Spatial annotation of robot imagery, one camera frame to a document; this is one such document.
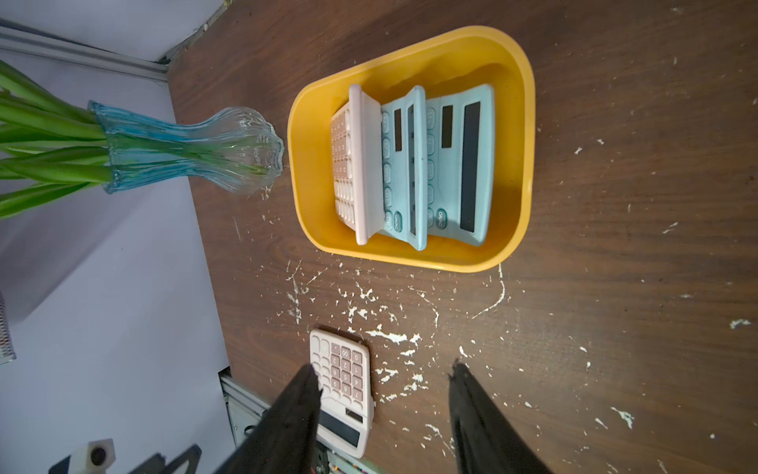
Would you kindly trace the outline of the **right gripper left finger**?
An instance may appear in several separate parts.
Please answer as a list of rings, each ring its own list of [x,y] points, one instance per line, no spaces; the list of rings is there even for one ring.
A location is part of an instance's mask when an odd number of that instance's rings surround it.
[[[317,374],[303,365],[260,424],[218,469],[219,473],[309,473],[321,395]]]

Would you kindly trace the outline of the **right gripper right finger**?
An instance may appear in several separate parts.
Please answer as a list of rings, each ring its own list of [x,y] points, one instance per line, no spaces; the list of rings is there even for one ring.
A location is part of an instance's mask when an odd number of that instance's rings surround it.
[[[449,410],[460,473],[548,473],[462,361],[449,375]]]

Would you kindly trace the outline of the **pink calculator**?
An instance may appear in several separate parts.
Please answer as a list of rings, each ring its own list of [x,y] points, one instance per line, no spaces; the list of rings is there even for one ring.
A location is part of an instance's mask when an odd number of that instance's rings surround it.
[[[321,390],[317,438],[354,458],[365,455],[374,401],[367,347],[335,333],[313,330],[310,363]]]
[[[365,245],[384,227],[381,108],[357,84],[330,124],[336,211]]]

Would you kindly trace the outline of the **teal calculator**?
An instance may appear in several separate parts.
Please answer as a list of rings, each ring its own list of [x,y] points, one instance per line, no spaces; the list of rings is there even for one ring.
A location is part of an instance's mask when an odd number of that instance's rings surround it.
[[[382,233],[422,251],[428,242],[426,91],[414,87],[381,107]]]
[[[428,233],[479,247],[495,178],[495,91],[483,84],[426,101]]]

